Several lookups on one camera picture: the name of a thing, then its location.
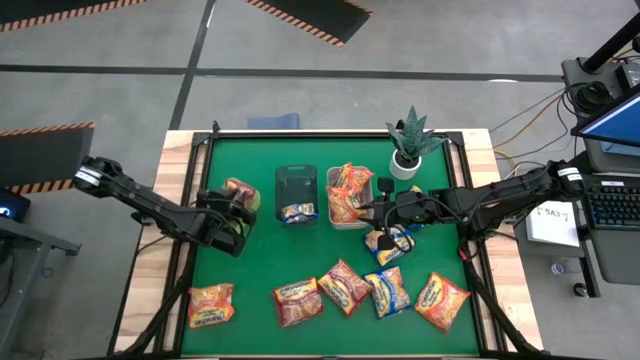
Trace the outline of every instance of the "white plant pot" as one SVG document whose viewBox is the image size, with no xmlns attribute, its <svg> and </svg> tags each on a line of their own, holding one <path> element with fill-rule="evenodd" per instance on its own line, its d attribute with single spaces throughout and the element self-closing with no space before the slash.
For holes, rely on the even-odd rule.
<svg viewBox="0 0 640 360">
<path fill-rule="evenodd" d="M 391 154 L 391 162 L 389 162 L 389 171 L 391 172 L 391 175 L 393 175 L 393 177 L 395 177 L 398 180 L 409 180 L 418 172 L 418 169 L 420 169 L 420 165 L 422 165 L 422 157 L 418 159 L 418 163 L 416 164 L 416 166 L 410 169 L 407 169 L 400 166 L 400 164 L 398 164 L 398 162 L 396 161 L 397 153 L 398 153 L 398 150 L 394 151 L 393 154 Z"/>
</svg>

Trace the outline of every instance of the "wooden table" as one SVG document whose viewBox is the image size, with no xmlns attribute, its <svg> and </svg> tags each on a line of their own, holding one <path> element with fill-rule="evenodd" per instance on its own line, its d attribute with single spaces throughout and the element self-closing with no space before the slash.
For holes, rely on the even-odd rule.
<svg viewBox="0 0 640 360">
<path fill-rule="evenodd" d="M 482 186 L 500 180 L 491 146 L 491 138 L 486 129 L 452 129 L 439 131 L 461 131 L 463 133 L 474 186 Z M 162 156 L 160 157 L 160 164 L 158 165 L 154 191 L 176 203 L 180 202 L 182 195 L 193 133 L 194 131 L 184 130 L 169 131 L 167 132 L 162 148 Z M 454 158 L 457 185 L 463 186 L 464 180 L 462 180 L 460 163 L 457 161 L 458 157 L 452 157 Z M 202 161 L 203 154 L 198 158 L 199 164 L 196 166 L 193 186 L 194 194 L 192 194 L 192 196 L 195 196 L 195 191 L 198 188 L 197 184 L 200 179 Z M 511 226 L 503 225 L 499 230 L 507 234 L 513 234 Z M 158 237 L 160 237 L 158 229 L 146 227 L 142 232 L 140 246 L 144 246 Z M 542 349 L 542 340 L 533 311 L 533 305 L 531 304 L 531 297 L 522 268 L 518 245 L 512 239 L 496 236 L 488 240 L 486 246 L 500 306 L 527 341 L 538 349 Z M 117 332 L 114 346 L 115 351 L 124 350 L 131 345 L 144 330 L 160 306 L 170 252 L 171 240 L 167 239 L 145 249 L 137 257 L 127 296 L 124 300 L 125 306 Z M 166 339 L 173 338 L 176 313 L 177 306 L 174 307 L 172 316 L 169 318 Z M 492 321 L 484 305 L 482 305 L 482 316 L 488 347 L 495 349 L 495 339 L 492 336 Z M 169 349 L 170 345 L 171 342 L 166 340 L 165 347 Z"/>
</svg>

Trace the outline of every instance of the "concrete floor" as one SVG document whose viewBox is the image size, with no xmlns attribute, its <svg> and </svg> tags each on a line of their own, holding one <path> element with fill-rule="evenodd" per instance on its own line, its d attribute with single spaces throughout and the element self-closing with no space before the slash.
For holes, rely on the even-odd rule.
<svg viewBox="0 0 640 360">
<path fill-rule="evenodd" d="M 373 17 L 342 49 L 241 0 L 219 0 L 198 66 L 560 74 L 560 61 L 593 52 L 637 11 L 632 0 L 360 0 Z M 0 64 L 186 67 L 206 0 L 152 0 L 84 18 L 0 33 Z M 182 75 L 0 72 L 0 131 L 95 121 L 93 155 L 120 161 L 152 184 Z M 431 127 L 492 128 L 560 83 L 196 77 L 181 129 L 241 129 L 252 116 L 298 112 L 304 128 L 380 128 L 410 105 Z M 492 133 L 517 131 L 527 113 Z M 573 119 L 562 112 L 568 124 Z M 519 154 L 562 133 L 548 111 L 517 141 Z M 523 159 L 569 159 L 569 138 Z M 511 169 L 500 161 L 503 175 Z M 17 349 L 35 358 L 106 352 L 139 226 L 114 200 L 76 191 L 31 196 L 28 222 L 83 243 L 50 259 Z M 83 211 L 91 206 L 95 212 Z M 545 348 L 556 354 L 634 359 L 640 287 L 601 281 L 603 297 L 578 299 L 577 279 L 554 277 L 549 259 L 523 256 Z"/>
</svg>

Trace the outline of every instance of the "green table mat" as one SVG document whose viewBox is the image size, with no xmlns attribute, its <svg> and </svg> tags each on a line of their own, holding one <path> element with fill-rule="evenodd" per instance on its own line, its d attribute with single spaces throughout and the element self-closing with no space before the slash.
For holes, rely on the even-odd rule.
<svg viewBox="0 0 640 360">
<path fill-rule="evenodd" d="M 390 176 L 393 147 L 388 139 L 229 139 L 216 140 L 209 188 L 236 177 L 255 186 L 262 196 L 255 225 L 243 253 L 231 257 L 200 247 L 194 287 L 223 282 L 235 285 L 233 318 L 225 324 L 186 328 L 184 355 L 431 355 L 477 354 L 469 301 L 448 335 L 442 334 L 412 308 L 379 320 L 373 302 L 365 302 L 350 317 L 323 296 L 324 313 L 301 324 L 280 328 L 271 291 L 311 276 L 324 275 L 343 258 L 361 276 L 380 268 L 362 237 L 368 231 L 335 230 L 328 220 L 325 192 L 330 167 L 351 161 L 378 176 Z M 275 212 L 275 169 L 312 164 L 318 169 L 320 219 L 315 226 L 286 226 Z M 423 190 L 450 187 L 442 148 L 423 157 L 410 181 L 396 180 L 396 190 L 416 184 Z M 412 303 L 432 271 L 466 289 L 462 262 L 456 254 L 453 225 L 430 226 L 416 235 L 414 250 L 395 260 Z"/>
</svg>

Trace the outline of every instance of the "keyboard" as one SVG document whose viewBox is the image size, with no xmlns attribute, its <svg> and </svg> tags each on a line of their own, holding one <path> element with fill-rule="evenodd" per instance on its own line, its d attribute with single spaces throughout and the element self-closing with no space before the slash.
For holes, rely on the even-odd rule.
<svg viewBox="0 0 640 360">
<path fill-rule="evenodd" d="M 595 229 L 640 231 L 640 178 L 582 175 L 585 216 Z"/>
</svg>

